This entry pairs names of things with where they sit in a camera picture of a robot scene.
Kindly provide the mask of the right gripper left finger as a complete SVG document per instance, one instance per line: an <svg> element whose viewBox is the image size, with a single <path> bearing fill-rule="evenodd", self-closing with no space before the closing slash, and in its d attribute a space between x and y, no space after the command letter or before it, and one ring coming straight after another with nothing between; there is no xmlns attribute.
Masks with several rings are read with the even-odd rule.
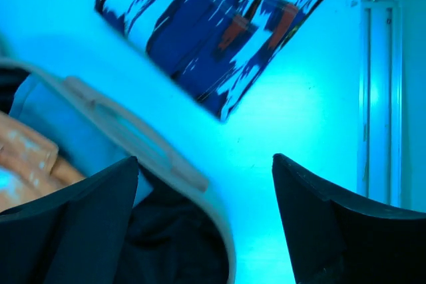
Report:
<svg viewBox="0 0 426 284"><path fill-rule="evenodd" d="M1 282L112 283L137 183L131 156L1 212Z"/></svg>

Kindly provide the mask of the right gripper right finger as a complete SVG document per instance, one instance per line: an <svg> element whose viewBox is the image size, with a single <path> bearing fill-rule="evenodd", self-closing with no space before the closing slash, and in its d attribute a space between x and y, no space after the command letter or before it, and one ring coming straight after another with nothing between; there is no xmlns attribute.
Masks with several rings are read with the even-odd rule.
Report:
<svg viewBox="0 0 426 284"><path fill-rule="evenodd" d="M283 154L272 175L296 283L424 283L425 214L325 180Z"/></svg>

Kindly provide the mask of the orange white tie-dye garment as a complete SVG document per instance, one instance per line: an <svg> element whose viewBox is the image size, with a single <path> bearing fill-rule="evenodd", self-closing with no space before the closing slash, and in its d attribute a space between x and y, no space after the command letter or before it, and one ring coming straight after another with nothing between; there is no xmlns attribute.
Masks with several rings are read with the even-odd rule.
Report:
<svg viewBox="0 0 426 284"><path fill-rule="evenodd" d="M37 131L1 113L1 211L84 180Z"/></svg>

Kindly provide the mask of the grey-blue cloth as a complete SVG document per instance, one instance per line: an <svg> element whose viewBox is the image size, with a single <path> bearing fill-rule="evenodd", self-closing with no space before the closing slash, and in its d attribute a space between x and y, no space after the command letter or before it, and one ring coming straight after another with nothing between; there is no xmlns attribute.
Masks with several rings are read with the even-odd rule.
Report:
<svg viewBox="0 0 426 284"><path fill-rule="evenodd" d="M5 77L1 84L2 112L54 142L59 155L85 178L129 156L64 98L33 76L24 80Z"/></svg>

